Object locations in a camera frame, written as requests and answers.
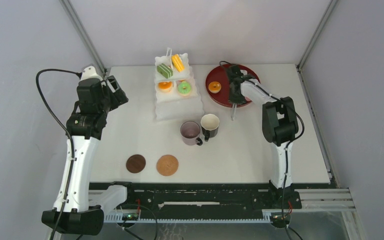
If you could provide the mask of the yellow cake slice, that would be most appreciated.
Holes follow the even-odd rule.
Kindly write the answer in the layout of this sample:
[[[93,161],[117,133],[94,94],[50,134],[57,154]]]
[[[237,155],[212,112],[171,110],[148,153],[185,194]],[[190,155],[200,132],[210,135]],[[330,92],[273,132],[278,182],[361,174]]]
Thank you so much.
[[[185,66],[182,62],[182,59],[178,54],[174,54],[171,56],[171,64],[179,73],[185,70]]]

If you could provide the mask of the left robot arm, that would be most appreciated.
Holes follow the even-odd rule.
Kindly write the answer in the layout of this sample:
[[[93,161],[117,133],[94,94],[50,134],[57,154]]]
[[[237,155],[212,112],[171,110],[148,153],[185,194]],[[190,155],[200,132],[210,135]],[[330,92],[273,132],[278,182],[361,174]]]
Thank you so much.
[[[108,113],[128,102],[116,78],[82,77],[77,86],[78,101],[63,130],[67,135],[67,154],[60,190],[51,210],[41,221],[56,233],[97,235],[104,218],[118,205],[133,207],[137,196],[122,185],[109,186],[90,202],[89,185],[93,159],[107,124]]]

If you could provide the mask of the white tiered dessert stand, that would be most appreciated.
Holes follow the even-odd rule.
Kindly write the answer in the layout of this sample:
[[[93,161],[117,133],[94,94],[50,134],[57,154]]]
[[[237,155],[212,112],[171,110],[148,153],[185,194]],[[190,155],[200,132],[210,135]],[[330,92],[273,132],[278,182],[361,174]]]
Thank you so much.
[[[172,65],[171,56],[175,54],[178,54],[183,62],[184,71],[182,72],[178,72]],[[172,69],[172,77],[166,79],[157,72],[157,65],[162,63]],[[181,81],[187,81],[191,85],[191,93],[187,96],[178,93],[177,87]],[[160,82],[173,82],[173,88],[170,92],[161,92],[157,86]],[[187,53],[173,53],[172,49],[168,47],[165,55],[155,57],[154,83],[156,121],[198,118],[204,114],[201,94]]]

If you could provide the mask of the black mug white inside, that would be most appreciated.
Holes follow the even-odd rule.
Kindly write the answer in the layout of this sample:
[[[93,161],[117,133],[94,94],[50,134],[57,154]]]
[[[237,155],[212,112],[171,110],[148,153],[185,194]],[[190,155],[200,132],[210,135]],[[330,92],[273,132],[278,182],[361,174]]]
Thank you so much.
[[[200,120],[204,141],[208,142],[218,134],[220,119],[214,114],[205,114]]]

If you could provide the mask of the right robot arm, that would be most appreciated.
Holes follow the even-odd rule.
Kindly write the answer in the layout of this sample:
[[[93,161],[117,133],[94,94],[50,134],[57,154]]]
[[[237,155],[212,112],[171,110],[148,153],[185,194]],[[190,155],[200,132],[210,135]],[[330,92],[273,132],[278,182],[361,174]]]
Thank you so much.
[[[262,134],[272,146],[272,177],[269,180],[269,203],[282,208],[294,193],[291,155],[293,142],[305,131],[305,124],[296,112],[291,97],[276,97],[264,89],[252,74],[244,74],[239,65],[220,61],[228,79],[228,100],[234,106],[251,101],[261,104]]]

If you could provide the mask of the metal tongs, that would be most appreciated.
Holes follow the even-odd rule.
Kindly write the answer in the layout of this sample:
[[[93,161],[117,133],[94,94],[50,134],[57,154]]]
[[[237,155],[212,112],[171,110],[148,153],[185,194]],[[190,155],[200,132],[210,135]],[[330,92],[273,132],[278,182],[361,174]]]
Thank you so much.
[[[236,104],[236,103],[233,103],[233,104],[232,104],[232,107],[231,107],[231,114],[230,114],[230,117],[231,117],[231,120],[232,120],[232,121],[235,120],[235,117],[236,117],[236,110],[237,110],[237,104]]]

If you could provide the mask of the red round tray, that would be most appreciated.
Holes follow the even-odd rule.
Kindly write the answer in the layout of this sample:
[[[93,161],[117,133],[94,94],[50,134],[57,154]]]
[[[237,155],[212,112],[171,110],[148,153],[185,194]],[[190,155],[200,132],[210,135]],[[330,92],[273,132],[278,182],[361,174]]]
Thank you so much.
[[[254,71],[252,71],[250,68],[241,64],[239,64],[238,66],[241,71],[246,71],[248,74],[251,74],[252,76],[254,76],[259,83],[261,82],[257,74]],[[212,82],[218,82],[221,85],[221,89],[219,92],[213,93],[210,91],[210,84]],[[229,102],[230,88],[229,88],[228,76],[225,70],[221,66],[217,66],[209,72],[205,80],[205,87],[208,95],[214,102],[227,108],[231,108],[233,106],[233,104]],[[252,101],[247,100],[243,104],[238,104],[237,107],[238,108],[244,107],[246,105],[249,105],[251,102]]]

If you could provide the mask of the green striped cake slice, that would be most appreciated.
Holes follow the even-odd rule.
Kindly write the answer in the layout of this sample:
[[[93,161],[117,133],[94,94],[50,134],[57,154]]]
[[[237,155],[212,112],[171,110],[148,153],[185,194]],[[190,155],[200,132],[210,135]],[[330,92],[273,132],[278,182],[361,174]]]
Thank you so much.
[[[157,65],[156,66],[156,70],[165,79],[171,78],[173,76],[173,74],[174,74],[173,70],[169,66],[164,64],[164,63],[161,63],[161,64]]]

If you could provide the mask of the orange round tart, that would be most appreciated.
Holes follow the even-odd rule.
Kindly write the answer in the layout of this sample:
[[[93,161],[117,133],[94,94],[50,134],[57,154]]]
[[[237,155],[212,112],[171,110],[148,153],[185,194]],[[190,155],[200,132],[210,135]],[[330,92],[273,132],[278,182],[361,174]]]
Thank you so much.
[[[164,82],[159,82],[157,84],[158,89],[163,92],[163,93],[168,93],[172,90],[173,88],[173,82],[172,81],[164,81]]]

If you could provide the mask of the green donut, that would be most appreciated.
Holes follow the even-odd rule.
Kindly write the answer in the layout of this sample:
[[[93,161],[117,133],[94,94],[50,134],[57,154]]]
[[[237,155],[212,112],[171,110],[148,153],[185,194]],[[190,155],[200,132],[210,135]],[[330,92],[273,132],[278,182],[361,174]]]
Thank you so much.
[[[186,80],[181,81],[177,86],[177,92],[181,96],[188,96],[191,93],[191,91],[192,91],[192,87]]]

